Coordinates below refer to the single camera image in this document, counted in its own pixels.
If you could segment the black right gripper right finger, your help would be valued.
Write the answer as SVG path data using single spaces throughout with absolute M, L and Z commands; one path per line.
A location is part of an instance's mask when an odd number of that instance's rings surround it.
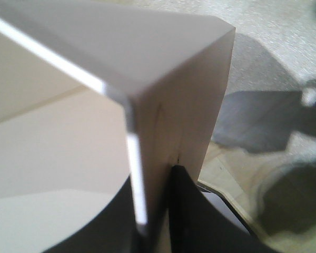
M 200 193 L 183 166 L 170 177 L 172 252 L 273 252 L 232 224 Z

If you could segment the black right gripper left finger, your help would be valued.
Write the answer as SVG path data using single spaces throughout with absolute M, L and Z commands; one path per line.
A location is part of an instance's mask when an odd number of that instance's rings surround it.
M 111 202 L 87 225 L 45 252 L 142 252 L 127 178 Z

